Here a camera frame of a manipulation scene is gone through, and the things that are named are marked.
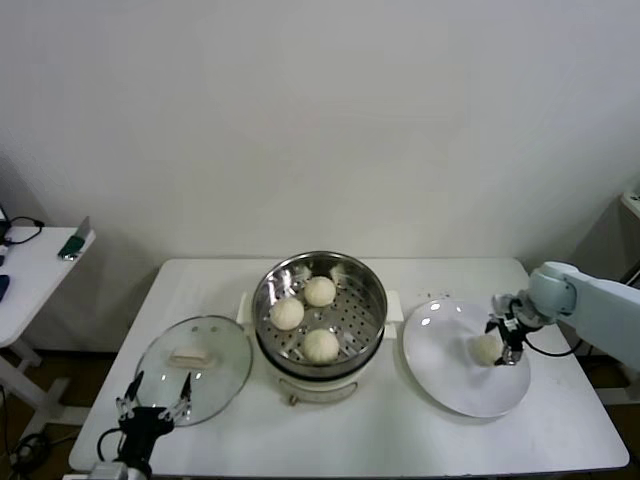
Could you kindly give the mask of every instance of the wooden floor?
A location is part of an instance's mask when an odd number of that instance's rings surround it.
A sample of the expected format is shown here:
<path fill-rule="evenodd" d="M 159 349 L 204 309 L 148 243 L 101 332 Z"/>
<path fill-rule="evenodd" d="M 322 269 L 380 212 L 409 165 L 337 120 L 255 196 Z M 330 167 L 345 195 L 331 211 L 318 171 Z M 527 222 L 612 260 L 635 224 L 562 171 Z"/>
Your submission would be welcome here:
<path fill-rule="evenodd" d="M 0 354 L 12 363 L 17 358 L 9 351 Z M 62 397 L 66 405 L 90 407 L 98 395 L 115 355 L 111 354 L 61 354 L 42 353 L 43 362 L 38 368 L 30 368 L 27 376 L 43 389 L 48 389 L 55 378 L 71 377 L 71 384 Z M 626 380 L 615 366 L 597 357 L 585 359 L 583 368 L 595 387 L 625 386 Z M 29 422 L 33 410 L 23 402 L 10 396 L 7 402 L 9 412 L 8 439 L 10 445 L 20 438 L 20 434 Z M 640 405 L 616 406 L 607 409 L 620 435 L 631 452 L 640 456 Z M 46 433 L 52 441 L 78 432 L 77 427 L 48 426 Z M 0 437 L 0 452 L 4 452 L 4 441 Z M 31 480 L 57 480 L 71 472 L 68 459 L 73 441 L 53 447 L 47 462 L 37 471 L 29 475 Z M 6 455 L 0 454 L 0 479 L 10 477 Z M 607 472 L 584 472 L 566 475 L 570 480 L 640 480 L 640 468 L 631 462 L 626 468 Z"/>

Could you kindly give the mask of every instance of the glass pot lid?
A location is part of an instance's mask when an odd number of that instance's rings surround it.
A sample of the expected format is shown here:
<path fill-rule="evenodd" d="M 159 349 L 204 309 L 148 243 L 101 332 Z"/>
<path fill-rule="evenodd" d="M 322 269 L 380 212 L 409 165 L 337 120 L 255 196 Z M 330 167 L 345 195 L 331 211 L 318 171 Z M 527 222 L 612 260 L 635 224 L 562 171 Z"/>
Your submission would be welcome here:
<path fill-rule="evenodd" d="M 184 320 L 156 338 L 143 354 L 138 403 L 169 407 L 180 397 L 191 373 L 191 408 L 176 426 L 194 425 L 220 413 L 242 389 L 253 354 L 240 325 L 217 316 Z"/>

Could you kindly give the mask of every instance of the black cable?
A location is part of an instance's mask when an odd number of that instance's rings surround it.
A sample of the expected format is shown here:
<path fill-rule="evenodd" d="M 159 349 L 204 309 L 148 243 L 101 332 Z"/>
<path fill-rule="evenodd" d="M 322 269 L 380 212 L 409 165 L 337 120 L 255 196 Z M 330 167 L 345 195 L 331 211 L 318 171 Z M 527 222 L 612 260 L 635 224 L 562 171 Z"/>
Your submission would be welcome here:
<path fill-rule="evenodd" d="M 527 345 L 529 345 L 529 348 L 531 348 L 532 350 L 541 353 L 542 355 L 546 355 L 547 357 L 555 357 L 555 358 L 559 358 L 559 357 L 566 357 L 568 355 L 571 355 L 572 353 L 575 353 L 576 350 L 578 350 L 580 348 L 580 346 L 582 345 L 583 341 L 582 339 L 580 339 L 578 341 L 578 343 L 576 343 L 574 345 L 574 347 L 571 350 L 567 350 L 566 352 L 562 352 L 562 353 L 550 353 L 550 352 L 545 352 L 544 350 L 539 349 L 538 347 L 534 346 L 531 344 L 531 342 L 529 341 L 529 339 L 527 337 L 524 337 L 524 343 L 526 343 Z"/>
<path fill-rule="evenodd" d="M 511 314 L 511 316 L 513 318 L 517 318 L 516 314 L 513 311 L 513 304 L 514 303 L 518 303 L 518 304 L 522 305 L 522 302 L 517 298 L 514 298 L 509 302 L 509 313 Z M 578 343 L 576 343 L 571 350 L 568 350 L 568 351 L 562 352 L 562 353 L 551 353 L 551 352 L 545 352 L 544 350 L 542 350 L 542 349 L 536 347 L 535 345 L 533 345 L 526 336 L 523 336 L 523 340 L 524 340 L 524 343 L 529 345 L 529 348 L 531 348 L 533 351 L 538 352 L 538 353 L 540 353 L 542 355 L 546 355 L 547 357 L 554 357 L 554 358 L 566 357 L 568 355 L 571 355 L 572 353 L 575 353 L 583 343 L 583 340 L 580 339 L 580 340 L 578 340 Z"/>
<path fill-rule="evenodd" d="M 34 472 L 46 462 L 53 446 L 75 440 L 78 436 L 72 434 L 55 442 L 51 442 L 49 437 L 44 433 L 32 433 L 20 439 L 15 447 L 10 448 L 8 437 L 9 405 L 7 404 L 7 395 L 2 385 L 0 385 L 0 393 L 2 394 L 2 402 L 4 404 L 4 448 L 9 461 L 9 468 L 11 469 L 11 478 L 17 476 L 19 479 L 29 480 L 28 474 Z"/>
<path fill-rule="evenodd" d="M 124 432 L 120 435 L 120 441 L 118 442 L 118 456 L 122 454 L 122 444 L 124 443 L 125 436 Z"/>
<path fill-rule="evenodd" d="M 9 239 L 4 239 L 3 243 L 5 245 L 23 245 L 27 242 L 30 242 L 31 240 L 33 240 L 34 238 L 36 238 L 38 235 L 40 235 L 42 233 L 42 229 L 44 228 L 44 222 L 37 220 L 35 218 L 32 217 L 25 217 L 23 215 L 19 216 L 19 217 L 14 217 L 11 220 L 9 220 L 9 225 L 13 226 L 13 223 L 16 220 L 29 220 L 31 223 L 33 223 L 34 227 L 38 228 L 38 231 L 36 233 L 34 233 L 33 235 L 31 235 L 29 238 L 25 238 L 24 240 L 9 240 Z"/>
<path fill-rule="evenodd" d="M 103 432 L 102 435 L 100 435 L 100 438 L 98 439 L 98 444 L 96 445 L 96 450 L 98 452 L 98 458 L 100 459 L 101 462 L 104 462 L 104 455 L 102 455 L 102 441 L 107 437 L 107 435 L 111 435 L 112 433 L 121 432 L 121 431 L 122 430 L 120 429 L 120 427 L 110 428 L 106 432 Z"/>
<path fill-rule="evenodd" d="M 0 385 L 0 392 L 2 392 L 2 405 L 4 406 L 4 451 L 7 453 L 7 460 L 11 465 L 11 449 L 9 448 L 9 413 L 7 406 L 7 394 L 4 391 L 4 386 Z"/>

